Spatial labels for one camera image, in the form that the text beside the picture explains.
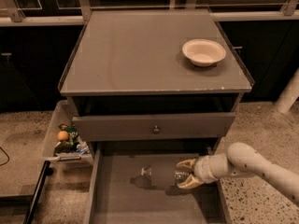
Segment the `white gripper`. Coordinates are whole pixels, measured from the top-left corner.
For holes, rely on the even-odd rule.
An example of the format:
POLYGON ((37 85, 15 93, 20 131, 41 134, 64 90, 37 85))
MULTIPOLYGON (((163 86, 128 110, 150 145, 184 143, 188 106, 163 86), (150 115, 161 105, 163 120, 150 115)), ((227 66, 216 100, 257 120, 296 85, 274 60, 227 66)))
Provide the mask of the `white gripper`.
POLYGON ((197 160, 180 161, 176 164, 176 168, 189 173, 194 172, 194 175, 189 175, 185 181, 177 184, 180 189, 194 189, 201 186, 203 182, 209 184, 218 180, 211 171, 208 156, 199 157, 197 160))

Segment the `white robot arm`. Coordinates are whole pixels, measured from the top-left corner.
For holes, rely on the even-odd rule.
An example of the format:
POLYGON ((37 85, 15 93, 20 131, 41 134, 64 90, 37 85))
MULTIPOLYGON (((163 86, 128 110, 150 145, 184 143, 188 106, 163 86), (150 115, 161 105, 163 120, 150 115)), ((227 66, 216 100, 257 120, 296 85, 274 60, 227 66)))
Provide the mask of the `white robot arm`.
POLYGON ((299 174, 274 164, 252 146, 242 142, 232 143, 219 154, 181 161, 176 164, 176 168, 189 172, 187 178, 177 184, 180 189, 195 189, 225 177, 256 175, 295 205, 299 205, 299 174))

